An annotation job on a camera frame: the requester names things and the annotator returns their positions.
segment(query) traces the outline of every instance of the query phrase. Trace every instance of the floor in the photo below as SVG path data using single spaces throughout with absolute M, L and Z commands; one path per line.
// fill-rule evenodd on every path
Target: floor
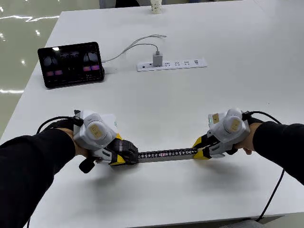
M 187 0 L 167 0 L 186 3 Z M 1 0 L 0 1 L 0 137 L 37 63 L 37 49 L 45 43 L 66 10 L 98 9 L 99 0 Z M 302 228 L 304 214 L 269 222 L 267 228 Z M 211 224 L 179 227 L 214 227 Z

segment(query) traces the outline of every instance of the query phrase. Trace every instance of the paper cup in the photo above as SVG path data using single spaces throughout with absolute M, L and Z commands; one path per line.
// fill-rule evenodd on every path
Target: paper cup
M 152 13 L 160 14 L 162 11 L 162 0 L 151 0 Z

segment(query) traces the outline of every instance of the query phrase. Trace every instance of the white table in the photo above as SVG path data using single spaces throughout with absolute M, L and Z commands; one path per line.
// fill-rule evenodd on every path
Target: white table
M 1 142 L 34 134 L 46 119 L 91 109 L 117 116 L 121 135 L 141 151 L 184 148 L 208 129 L 207 115 L 230 107 L 262 110 L 283 123 L 303 121 L 304 55 L 301 21 L 280 1 L 257 0 L 63 12 L 47 42 L 57 46 L 97 41 L 102 58 L 133 40 L 166 34 L 164 59 L 204 57 L 207 68 L 136 72 L 154 49 L 138 47 L 104 66 L 105 81 L 45 89 L 39 64 Z M 83 174 L 81 157 L 55 176 L 31 228 L 136 227 L 258 216 L 281 168 L 259 155 L 209 161 L 169 161 Z M 267 215 L 304 211 L 303 186 L 285 175 Z

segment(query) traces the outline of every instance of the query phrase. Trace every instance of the black cable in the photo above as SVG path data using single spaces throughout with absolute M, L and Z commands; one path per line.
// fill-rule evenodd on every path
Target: black cable
M 73 120 L 73 117 L 70 117 L 70 116 L 57 116 L 57 117 L 51 118 L 51 119 L 45 121 L 42 125 L 40 125 L 40 127 L 38 128 L 36 134 L 40 133 L 40 131 L 43 128 L 43 126 L 46 125 L 47 123 L 52 122 L 54 120 L 59 120 L 59 119 L 67 119 L 67 120 L 71 119 L 71 120 Z M 29 219 L 28 219 L 27 228 L 29 228 L 30 218 L 31 217 L 29 217 Z
M 252 114 L 255 114 L 255 113 L 265 115 L 265 116 L 269 117 L 270 119 L 274 120 L 275 122 L 277 122 L 278 124 L 281 124 L 280 121 L 278 121 L 277 119 L 275 119 L 275 118 L 272 117 L 271 115 L 269 115 L 269 114 L 267 114 L 267 113 L 264 113 L 264 112 L 261 112 L 261 111 L 247 112 L 247 113 L 245 113 L 245 115 L 246 115 L 246 116 L 251 116 Z M 269 200 L 268 200 L 266 206 L 264 207 L 264 210 L 262 211 L 261 215 L 256 219 L 256 222 L 258 222 L 259 220 L 261 220 L 261 219 L 264 217 L 265 212 L 266 212 L 266 210 L 268 209 L 268 207 L 269 207 L 269 205 L 270 205 L 270 203 L 271 203 L 271 200 L 272 200 L 272 198 L 274 197 L 274 195 L 275 195 L 275 193 L 276 193 L 276 190 L 277 190 L 277 188 L 279 187 L 279 185 L 280 185 L 280 183 L 281 183 L 281 181 L 282 181 L 282 178 L 283 178 L 283 176 L 284 176 L 284 173 L 285 173 L 285 170 L 283 169 L 283 170 L 282 170 L 282 173 L 281 173 L 281 176 L 280 176 L 280 178 L 279 178 L 279 180 L 278 180 L 278 182 L 277 182 L 277 184 L 276 184 L 276 186 L 275 186 L 275 189 L 272 191 L 271 196 L 270 196 L 270 198 L 269 198 Z
M 52 122 L 52 121 L 54 121 L 54 120 L 59 120 L 59 119 L 72 120 L 73 118 L 70 117 L 70 116 L 57 116 L 57 117 L 51 118 L 51 119 L 45 121 L 42 125 L 40 125 L 40 127 L 38 128 L 36 134 L 40 133 L 41 128 L 42 128 L 44 125 L 46 125 L 47 123 Z
M 29 223 L 30 223 L 30 217 L 29 217 L 29 219 L 28 219 L 27 228 L 29 228 Z

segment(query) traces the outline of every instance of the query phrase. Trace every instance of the reflective floor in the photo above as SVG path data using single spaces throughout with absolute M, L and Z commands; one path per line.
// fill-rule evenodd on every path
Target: reflective floor
M 0 137 L 60 13 L 98 8 L 98 0 L 0 1 Z

